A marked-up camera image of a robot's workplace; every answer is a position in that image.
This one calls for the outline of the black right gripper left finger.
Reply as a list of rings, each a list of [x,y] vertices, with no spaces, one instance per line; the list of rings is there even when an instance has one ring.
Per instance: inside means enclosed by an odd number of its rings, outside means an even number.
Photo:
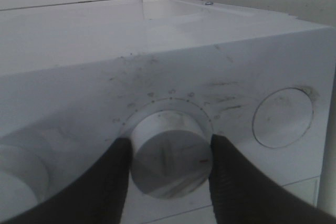
[[[73,183],[6,223],[120,223],[130,166],[131,141],[117,138]]]

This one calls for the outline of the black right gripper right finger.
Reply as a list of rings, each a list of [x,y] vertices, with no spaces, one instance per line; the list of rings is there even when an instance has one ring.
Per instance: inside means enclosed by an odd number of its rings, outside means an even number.
[[[335,217],[277,185],[225,136],[211,138],[209,191],[217,223],[335,223]]]

